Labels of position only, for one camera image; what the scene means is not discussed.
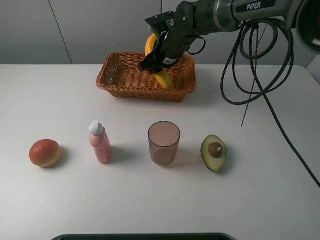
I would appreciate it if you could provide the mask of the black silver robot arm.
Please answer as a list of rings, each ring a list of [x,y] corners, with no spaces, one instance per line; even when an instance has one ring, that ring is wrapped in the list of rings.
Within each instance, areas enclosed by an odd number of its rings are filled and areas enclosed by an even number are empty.
[[[202,35],[229,33],[240,25],[274,17],[284,19],[286,30],[296,29],[301,44],[320,52],[318,0],[199,0],[182,1],[175,11],[147,18],[157,41],[138,69],[150,74],[170,68]]]

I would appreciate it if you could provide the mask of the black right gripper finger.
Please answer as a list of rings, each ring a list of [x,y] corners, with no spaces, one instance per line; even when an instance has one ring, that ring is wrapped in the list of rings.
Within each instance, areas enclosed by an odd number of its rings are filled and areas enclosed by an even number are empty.
[[[166,69],[167,68],[164,67],[163,65],[161,65],[161,66],[154,66],[153,65],[153,66],[148,67],[147,71],[149,72],[150,75],[155,75],[155,74],[163,72]]]

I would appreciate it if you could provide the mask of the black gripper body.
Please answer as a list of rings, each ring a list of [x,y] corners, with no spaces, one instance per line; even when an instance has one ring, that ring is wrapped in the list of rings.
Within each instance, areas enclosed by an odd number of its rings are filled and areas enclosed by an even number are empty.
[[[197,38],[197,35],[180,35],[173,26],[156,41],[151,54],[152,65],[173,66]]]

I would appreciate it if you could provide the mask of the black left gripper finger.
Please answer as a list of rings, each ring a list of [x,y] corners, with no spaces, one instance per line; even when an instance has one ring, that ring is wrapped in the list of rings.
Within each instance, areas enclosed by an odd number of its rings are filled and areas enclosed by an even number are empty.
[[[159,51],[152,51],[137,65],[140,72],[147,71],[150,66],[160,66]]]

